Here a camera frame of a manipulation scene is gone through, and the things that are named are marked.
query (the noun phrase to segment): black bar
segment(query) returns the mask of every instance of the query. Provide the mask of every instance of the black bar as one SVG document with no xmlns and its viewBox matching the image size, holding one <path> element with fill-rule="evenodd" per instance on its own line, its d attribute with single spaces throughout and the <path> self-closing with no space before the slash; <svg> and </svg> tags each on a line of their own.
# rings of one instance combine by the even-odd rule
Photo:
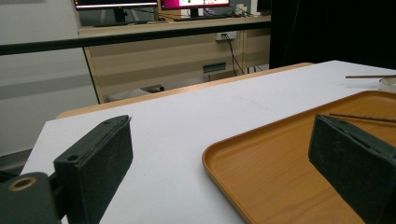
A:
<svg viewBox="0 0 396 224">
<path fill-rule="evenodd" d="M 214 27 L 187 28 L 180 30 L 155 31 L 141 34 L 127 35 L 106 35 L 97 37 L 83 37 L 76 39 L 52 40 L 25 44 L 1 45 L 0 55 L 11 55 L 21 53 L 33 53 L 40 51 L 50 51 L 58 49 L 78 49 L 101 45 L 120 44 L 152 39 L 164 39 L 187 35 L 205 35 L 218 32 L 228 32 L 234 30 L 252 30 L 271 27 L 270 21 L 262 21 L 247 24 L 231 24 Z"/>
</svg>

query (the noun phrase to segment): tray rim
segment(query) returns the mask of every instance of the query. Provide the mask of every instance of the tray rim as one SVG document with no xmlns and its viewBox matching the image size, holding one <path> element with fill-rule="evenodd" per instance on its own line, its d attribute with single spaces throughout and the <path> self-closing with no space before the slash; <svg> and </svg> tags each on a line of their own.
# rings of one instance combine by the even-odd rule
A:
<svg viewBox="0 0 396 224">
<path fill-rule="evenodd" d="M 297 114 L 294 114 L 294 115 L 285 117 L 285 118 L 283 118 L 283 119 L 279 119 L 279 120 L 276 120 L 276 121 L 274 121 L 274 122 L 271 122 L 271 123 L 268 123 L 268 124 L 264 124 L 264 125 L 262 125 L 262 126 L 260 126 L 260 127 L 257 127 L 257 128 L 254 128 L 254 129 L 251 129 L 251 130 L 248 130 L 248 131 L 245 131 L 245 132 L 236 134 L 236 135 L 234 135 L 234 136 L 231 136 L 231 137 L 228 137 L 228 138 L 219 140 L 218 142 L 215 142 L 215 143 L 209 145 L 209 146 L 205 149 L 205 151 L 204 151 L 204 153 L 203 153 L 203 155 L 202 155 L 202 163 L 203 163 L 203 165 L 204 165 L 204 167 L 205 167 L 205 171 L 206 171 L 206 173 L 209 175 L 209 177 L 211 178 L 211 180 L 215 183 L 216 187 L 220 190 L 220 192 L 223 193 L 223 194 L 226 196 L 227 200 L 233 205 L 233 207 L 235 208 L 235 210 L 241 215 L 241 217 L 242 217 L 245 221 L 247 221 L 247 222 L 249 222 L 249 223 L 252 223 L 252 222 L 254 222 L 254 219 L 252 218 L 252 216 L 250 216 L 250 215 L 247 213 L 246 209 L 244 209 L 244 208 L 236 201 L 236 199 L 233 197 L 233 195 L 231 194 L 231 192 L 230 192 L 228 189 L 224 188 L 224 187 L 225 187 L 224 184 L 222 184 L 221 181 L 219 181 L 219 180 L 216 178 L 216 175 L 214 174 L 213 171 L 211 171 L 210 166 L 207 164 L 207 162 L 206 162 L 206 160 L 207 160 L 207 155 L 208 155 L 209 153 L 211 153 L 212 147 L 215 147 L 215 146 L 220 145 L 220 144 L 222 144 L 222 143 L 224 143 L 224 142 L 230 141 L 230 140 L 232 140 L 232 139 L 234 139 L 234 138 L 236 138 L 236 137 L 240 137 L 240 136 L 245 135 L 245 134 L 253 133 L 253 132 L 258 131 L 259 129 L 263 129 L 263 128 L 266 128 L 266 127 L 268 127 L 268 126 L 275 125 L 275 124 L 277 124 L 277 123 L 279 123 L 279 122 L 283 122 L 285 119 L 293 119 L 293 118 L 299 117 L 299 116 L 301 116 L 301 115 L 303 115 L 303 114 L 305 114 L 305 113 L 309 113 L 309 112 L 311 112 L 311 111 L 321 109 L 322 107 L 327 107 L 327 106 L 329 106 L 329 105 L 337 104 L 337 103 L 340 103 L 340 102 L 343 102 L 343 101 L 353 100 L 354 98 L 364 97 L 364 96 L 366 96 L 366 95 L 369 95 L 369 96 L 377 96 L 377 95 L 379 95 L 379 96 L 384 96 L 384 95 L 385 95 L 385 96 L 387 96 L 387 97 L 393 96 L 393 97 L 395 97 L 395 99 L 396 99 L 396 93 L 393 93 L 393 92 L 388 92 L 388 91 L 360 91 L 360 92 L 358 92 L 358 93 L 354 93 L 354 94 L 348 95 L 348 96 L 346 96 L 346 97 L 342 97 L 342 98 L 340 98 L 340 99 L 338 99 L 338 100 L 334 100 L 334 101 L 331 101 L 331 102 L 326 103 L 326 104 L 323 104 L 323 105 L 318 105 L 318 106 L 316 106 L 316 107 L 307 109 L 307 110 L 305 110 L 305 111 L 303 111 L 303 112 L 300 112 L 300 113 L 297 113 Z"/>
</svg>

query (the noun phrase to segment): wire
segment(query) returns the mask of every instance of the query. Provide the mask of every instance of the wire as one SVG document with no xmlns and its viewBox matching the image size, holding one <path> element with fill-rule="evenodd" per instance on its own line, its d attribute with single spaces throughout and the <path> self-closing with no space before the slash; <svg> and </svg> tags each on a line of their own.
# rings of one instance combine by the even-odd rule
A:
<svg viewBox="0 0 396 224">
<path fill-rule="evenodd" d="M 291 36 L 293 35 L 293 32 L 294 32 L 294 27 L 296 26 L 298 9 L 300 7 L 300 1 L 301 0 L 298 0 L 298 2 L 297 2 L 297 8 L 296 8 L 296 14 L 294 15 L 293 26 L 291 27 L 288 43 L 286 44 L 285 52 L 283 53 L 282 61 L 280 62 L 280 64 L 283 64 L 283 62 L 285 61 L 286 55 L 288 54 L 289 43 L 290 43 L 290 40 L 291 40 Z"/>
<path fill-rule="evenodd" d="M 237 76 L 236 71 L 235 71 L 235 65 L 234 65 L 234 62 L 236 62 L 239 69 L 241 70 L 242 74 L 244 75 L 245 74 L 244 70 L 242 69 L 241 65 L 239 65 L 238 61 L 236 60 L 235 56 L 233 55 L 233 44 L 231 43 L 230 37 L 227 34 L 223 34 L 223 36 L 225 36 L 225 38 L 227 39 L 228 45 L 230 46 L 231 54 L 233 56 L 233 73 L 235 74 L 235 76 Z"/>
</svg>

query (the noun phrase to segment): black curtain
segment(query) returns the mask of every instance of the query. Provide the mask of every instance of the black curtain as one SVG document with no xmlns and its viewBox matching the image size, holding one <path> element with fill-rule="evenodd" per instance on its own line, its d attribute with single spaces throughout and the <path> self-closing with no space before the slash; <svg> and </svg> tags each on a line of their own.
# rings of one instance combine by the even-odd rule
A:
<svg viewBox="0 0 396 224">
<path fill-rule="evenodd" d="M 270 67 L 339 60 L 396 69 L 395 0 L 273 0 Z"/>
</svg>

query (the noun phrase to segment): round hole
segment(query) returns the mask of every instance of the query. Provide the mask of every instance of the round hole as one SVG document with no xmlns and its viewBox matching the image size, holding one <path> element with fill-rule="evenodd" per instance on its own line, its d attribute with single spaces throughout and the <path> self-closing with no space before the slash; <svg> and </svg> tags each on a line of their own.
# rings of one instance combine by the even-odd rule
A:
<svg viewBox="0 0 396 224">
<path fill-rule="evenodd" d="M 73 155 L 73 156 L 67 157 L 67 160 L 68 160 L 68 161 L 75 161 L 77 158 L 78 158 L 78 156 Z"/>
<path fill-rule="evenodd" d="M 9 186 L 9 190 L 19 191 L 19 190 L 27 189 L 27 188 L 31 187 L 36 181 L 37 181 L 37 179 L 35 177 L 27 176 L 27 177 L 21 178 L 19 180 L 16 180 L 14 183 L 12 183 Z"/>
</svg>

